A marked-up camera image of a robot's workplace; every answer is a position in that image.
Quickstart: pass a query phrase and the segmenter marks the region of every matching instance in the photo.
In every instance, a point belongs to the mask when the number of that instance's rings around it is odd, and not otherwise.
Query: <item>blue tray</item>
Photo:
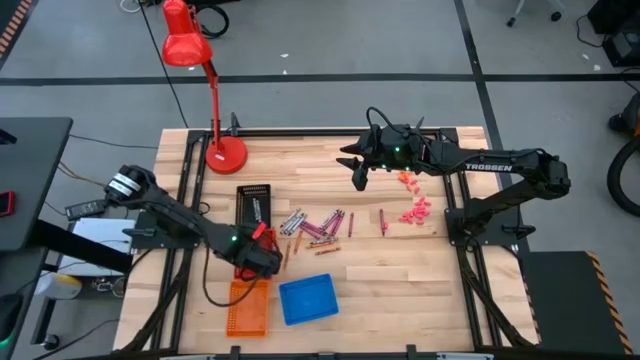
[[[329,274],[280,284],[280,300],[287,326],[335,315],[339,311]]]

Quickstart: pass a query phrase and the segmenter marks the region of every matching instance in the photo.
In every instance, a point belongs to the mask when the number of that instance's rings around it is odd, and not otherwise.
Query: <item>orange container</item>
[[[252,281],[233,281],[229,301],[244,294]],[[267,335],[269,313],[269,281],[258,280],[256,286],[238,305],[229,307],[227,337],[262,338]]]

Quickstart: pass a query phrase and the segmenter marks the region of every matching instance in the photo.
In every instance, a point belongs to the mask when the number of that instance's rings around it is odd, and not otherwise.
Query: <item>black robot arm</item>
[[[153,173],[139,166],[122,166],[105,188],[106,200],[130,210],[143,209],[157,226],[176,239],[203,239],[218,257],[262,277],[277,274],[282,254],[263,249],[255,228],[214,223],[189,209],[156,184]]]
[[[369,108],[367,118],[371,110],[379,112]],[[464,223],[460,227],[474,235],[481,233],[496,213],[533,198],[551,200],[569,193],[571,181],[566,164],[542,149],[461,149],[452,142],[424,137],[419,131],[422,121],[412,128],[406,124],[391,124],[384,114],[380,115],[387,121],[386,127],[371,124],[357,143],[340,149],[361,156],[362,161],[356,157],[337,159],[353,170],[352,182],[358,191],[365,189],[369,169],[424,172],[431,176],[463,170],[521,175],[524,179],[520,182],[488,198],[473,198],[465,206]]]

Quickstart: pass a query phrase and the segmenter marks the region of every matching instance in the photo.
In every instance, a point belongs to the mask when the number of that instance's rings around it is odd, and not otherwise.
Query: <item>logo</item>
[[[495,172],[511,172],[511,165],[485,165],[485,164],[466,164],[467,170],[474,171],[495,171]]]

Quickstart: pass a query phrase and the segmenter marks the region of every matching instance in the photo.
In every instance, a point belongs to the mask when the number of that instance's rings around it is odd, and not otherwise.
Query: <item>lamp shade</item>
[[[171,66],[195,66],[209,61],[213,51],[200,32],[197,21],[191,18],[183,0],[167,0],[163,11],[169,36],[162,45],[162,59]]]

